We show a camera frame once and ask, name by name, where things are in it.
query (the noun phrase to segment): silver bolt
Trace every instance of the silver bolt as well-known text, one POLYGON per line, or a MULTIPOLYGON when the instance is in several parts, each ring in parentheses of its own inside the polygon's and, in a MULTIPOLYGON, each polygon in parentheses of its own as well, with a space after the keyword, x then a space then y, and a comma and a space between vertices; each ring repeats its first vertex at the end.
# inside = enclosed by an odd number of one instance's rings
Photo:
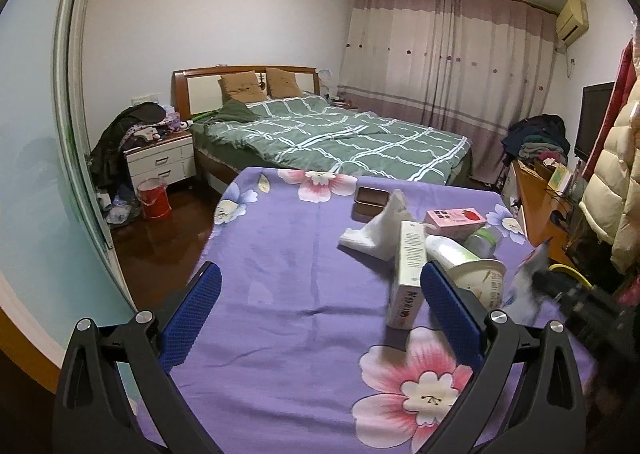
POLYGON ((145 309, 136 315, 136 322, 138 324, 146 324, 147 322, 151 322, 153 317, 154 314, 145 309))
POLYGON ((556 333, 562 333, 564 331, 564 326, 557 320, 552 320, 550 326, 551 331, 555 331, 556 333))
POLYGON ((491 320, 494 321, 496 324, 504 324, 505 322, 507 322, 507 314, 499 310, 492 311, 491 320))
POLYGON ((91 327, 91 321, 89 319, 82 319, 76 325, 78 331, 87 331, 91 327))

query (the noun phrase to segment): blue gripper pad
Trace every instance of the blue gripper pad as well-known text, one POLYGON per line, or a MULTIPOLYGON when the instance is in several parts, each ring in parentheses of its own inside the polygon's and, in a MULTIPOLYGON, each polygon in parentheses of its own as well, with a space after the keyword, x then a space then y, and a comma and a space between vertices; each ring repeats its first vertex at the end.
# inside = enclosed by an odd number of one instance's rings
POLYGON ((456 360, 478 372, 484 363, 482 330, 456 293, 458 288, 452 287, 450 282, 433 262, 422 268, 422 294, 440 322, 456 360))
POLYGON ((183 363, 207 320, 222 290, 222 274, 216 264, 210 264, 191 288, 161 337, 158 361, 165 373, 183 363))

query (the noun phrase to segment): frosted glass panel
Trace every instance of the frosted glass panel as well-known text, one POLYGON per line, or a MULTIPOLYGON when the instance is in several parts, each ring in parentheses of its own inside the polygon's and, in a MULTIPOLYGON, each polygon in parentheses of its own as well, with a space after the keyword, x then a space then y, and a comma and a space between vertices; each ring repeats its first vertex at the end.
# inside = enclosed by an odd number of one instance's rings
POLYGON ((52 106, 58 0, 0 14, 0 272, 49 335, 127 321, 132 309, 93 248, 59 158, 52 106))

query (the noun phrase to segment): green plaid bedspread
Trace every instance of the green plaid bedspread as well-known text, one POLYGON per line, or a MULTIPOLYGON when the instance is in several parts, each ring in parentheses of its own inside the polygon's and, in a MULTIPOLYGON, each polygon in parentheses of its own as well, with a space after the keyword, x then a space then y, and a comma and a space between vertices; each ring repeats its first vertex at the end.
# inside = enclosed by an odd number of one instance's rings
POLYGON ((444 185, 471 144, 464 136, 431 127, 333 108, 316 95, 248 107, 259 120, 197 121, 192 127, 196 146, 207 139, 252 150, 287 168, 444 185))

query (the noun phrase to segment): air conditioner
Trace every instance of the air conditioner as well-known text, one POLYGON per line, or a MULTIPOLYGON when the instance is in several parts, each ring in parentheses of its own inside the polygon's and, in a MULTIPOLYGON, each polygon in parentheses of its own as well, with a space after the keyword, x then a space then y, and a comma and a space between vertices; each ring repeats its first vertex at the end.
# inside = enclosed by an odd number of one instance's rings
POLYGON ((556 20, 556 33, 561 47, 573 44, 589 29, 587 5, 581 0, 568 0, 556 20))

